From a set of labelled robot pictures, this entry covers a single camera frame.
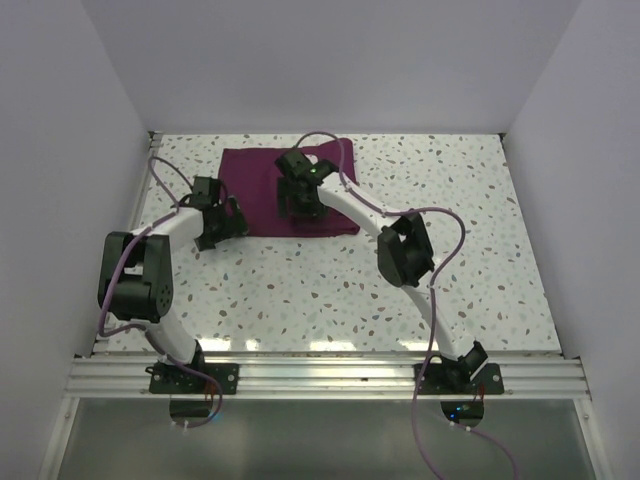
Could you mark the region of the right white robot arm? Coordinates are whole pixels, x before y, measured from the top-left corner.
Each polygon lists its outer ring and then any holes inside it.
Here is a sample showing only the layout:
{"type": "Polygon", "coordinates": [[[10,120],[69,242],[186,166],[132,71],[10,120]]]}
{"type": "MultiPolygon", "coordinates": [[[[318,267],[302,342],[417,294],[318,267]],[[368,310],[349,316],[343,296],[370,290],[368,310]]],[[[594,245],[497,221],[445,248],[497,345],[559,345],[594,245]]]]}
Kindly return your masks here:
{"type": "Polygon", "coordinates": [[[277,203],[282,216],[319,220],[331,209],[376,240],[377,267],[390,285],[401,289],[429,324],[440,362],[418,376],[436,380],[455,393],[470,391],[481,380],[488,355],[461,323],[439,312],[435,280],[446,265],[434,261],[434,249],[419,210],[392,211],[366,194],[329,160],[312,161],[295,150],[275,165],[277,203]]]}

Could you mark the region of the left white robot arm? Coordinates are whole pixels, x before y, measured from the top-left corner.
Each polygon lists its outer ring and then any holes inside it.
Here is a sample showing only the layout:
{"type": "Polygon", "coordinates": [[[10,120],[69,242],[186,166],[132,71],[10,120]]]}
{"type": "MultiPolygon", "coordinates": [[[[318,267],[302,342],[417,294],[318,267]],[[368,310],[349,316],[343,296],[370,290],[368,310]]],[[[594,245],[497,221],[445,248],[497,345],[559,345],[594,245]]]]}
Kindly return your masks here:
{"type": "Polygon", "coordinates": [[[177,318],[173,255],[185,246],[199,252],[248,234],[235,197],[224,201],[179,204],[169,213],[133,231],[114,231],[104,242],[98,284],[98,335],[110,338],[140,331],[185,392],[201,390],[208,369],[202,349],[177,318]]]}

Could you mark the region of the purple surgical drape cloth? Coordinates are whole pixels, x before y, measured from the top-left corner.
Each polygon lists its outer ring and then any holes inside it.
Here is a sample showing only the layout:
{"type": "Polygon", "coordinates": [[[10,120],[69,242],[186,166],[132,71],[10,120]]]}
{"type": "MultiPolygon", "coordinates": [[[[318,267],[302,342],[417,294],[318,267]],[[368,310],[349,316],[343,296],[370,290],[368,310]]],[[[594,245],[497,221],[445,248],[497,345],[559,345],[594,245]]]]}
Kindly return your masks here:
{"type": "Polygon", "coordinates": [[[284,148],[225,149],[218,178],[234,196],[243,212],[252,237],[326,238],[355,235],[356,223],[331,209],[320,224],[293,224],[281,218],[277,208],[276,159],[284,148]]]}

